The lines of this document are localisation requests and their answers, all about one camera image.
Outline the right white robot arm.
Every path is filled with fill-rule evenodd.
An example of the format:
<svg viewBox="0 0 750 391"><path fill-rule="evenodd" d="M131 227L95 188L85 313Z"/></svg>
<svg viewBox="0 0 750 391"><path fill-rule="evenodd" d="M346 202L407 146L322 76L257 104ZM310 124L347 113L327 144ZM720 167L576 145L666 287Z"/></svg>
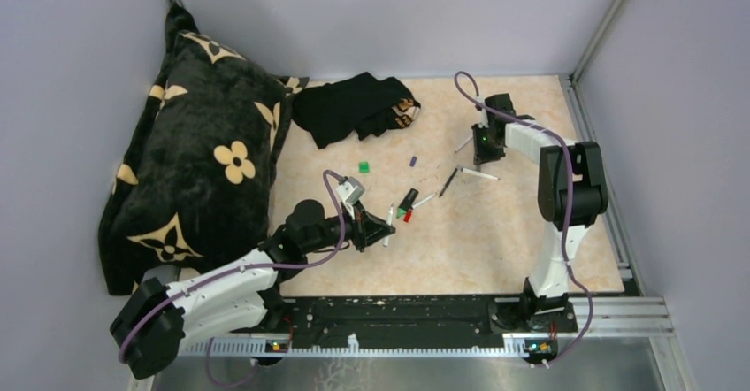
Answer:
<svg viewBox="0 0 750 391"><path fill-rule="evenodd" d="M572 261L608 208L601 147L554 137L533 117L517 115L507 94L485 98L478 110L484 118L472 128L476 165L514 150L539 168L537 204L546 224L536 265L524 281L518 317L525 328L541 331L566 310Z"/></svg>

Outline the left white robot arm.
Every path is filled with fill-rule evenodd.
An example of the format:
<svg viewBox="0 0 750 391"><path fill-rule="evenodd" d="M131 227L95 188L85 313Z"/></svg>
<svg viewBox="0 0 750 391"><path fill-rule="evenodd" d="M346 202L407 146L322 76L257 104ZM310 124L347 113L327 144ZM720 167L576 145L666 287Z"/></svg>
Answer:
<svg viewBox="0 0 750 391"><path fill-rule="evenodd" d="M327 218L320 202L303 200L271 238L232 263L191 280L143 281L110 327L119 361L145 379L197 342L240 329L278 329L285 311L279 285L310 268L309 253L343 242L364 250L396 231L361 203L339 210Z"/></svg>

